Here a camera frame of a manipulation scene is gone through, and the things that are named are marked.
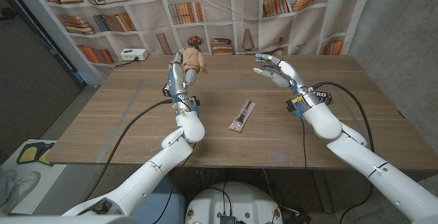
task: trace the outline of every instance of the wooden table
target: wooden table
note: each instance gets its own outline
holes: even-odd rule
[[[165,99],[162,87],[173,57],[149,56],[145,62],[116,69],[52,148],[49,161],[105,163],[128,122]],[[196,83],[188,88],[189,96],[196,95],[201,101],[199,116],[206,134],[186,166],[304,168],[302,125],[285,107],[285,102],[293,98],[291,91],[254,73],[257,63],[253,55],[206,58],[208,74],[198,74]],[[280,58],[293,64],[308,86],[330,80],[353,92],[368,116],[377,154],[394,166],[404,170],[438,169],[438,157],[432,149],[352,57]],[[366,134],[359,109],[346,93],[330,86],[319,90],[332,93],[329,108],[340,121]],[[230,130],[228,127],[247,99],[256,103],[255,109],[242,132]],[[161,141],[177,128],[170,105],[155,108],[131,127],[112,163],[145,163],[161,149]],[[307,166],[349,169],[326,148],[328,142],[318,138],[305,122]]]

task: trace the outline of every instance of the gray wall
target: gray wall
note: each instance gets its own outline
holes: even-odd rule
[[[31,10],[36,19],[46,29],[47,33],[57,43],[58,47],[64,52],[67,58],[75,65],[81,77],[87,84],[102,84],[104,78],[93,66],[88,65],[78,54],[70,41],[65,37],[55,21],[45,10],[39,0],[23,0]]]
[[[367,0],[348,54],[438,155],[438,0]]]

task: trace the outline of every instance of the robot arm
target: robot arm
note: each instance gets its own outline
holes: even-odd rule
[[[254,72],[269,77],[283,88],[287,82],[296,96],[288,104],[295,107],[298,118],[303,116],[319,137],[332,139],[327,147],[367,177],[409,220],[421,221],[438,215],[438,198],[370,151],[366,147],[366,139],[359,132],[340,122],[325,103],[319,103],[293,66],[271,55],[256,54],[255,57],[257,62],[266,62],[271,66],[254,68]]]
[[[193,148],[189,146],[189,142],[200,142],[204,138],[205,129],[196,111],[199,101],[196,97],[187,98],[186,88],[188,83],[194,83],[196,71],[193,73],[191,69],[188,70],[184,80],[181,67],[183,51],[184,49],[178,51],[175,59],[170,63],[166,84],[168,87],[166,94],[173,98],[172,107],[177,114],[177,125],[180,128],[163,140],[162,151],[141,166],[118,188],[103,196],[80,203],[63,216],[94,214],[96,210],[99,210],[97,211],[99,214],[132,215],[163,177],[192,153]]]

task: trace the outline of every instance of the power strip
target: power strip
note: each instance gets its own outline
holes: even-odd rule
[[[145,60],[148,57],[149,53],[146,49],[123,49],[120,56],[122,56],[122,60],[134,60],[138,57],[138,60]]]

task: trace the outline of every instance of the wall backdrop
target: wall backdrop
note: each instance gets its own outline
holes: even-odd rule
[[[366,0],[39,0],[102,75],[125,48],[151,55],[347,54]]]

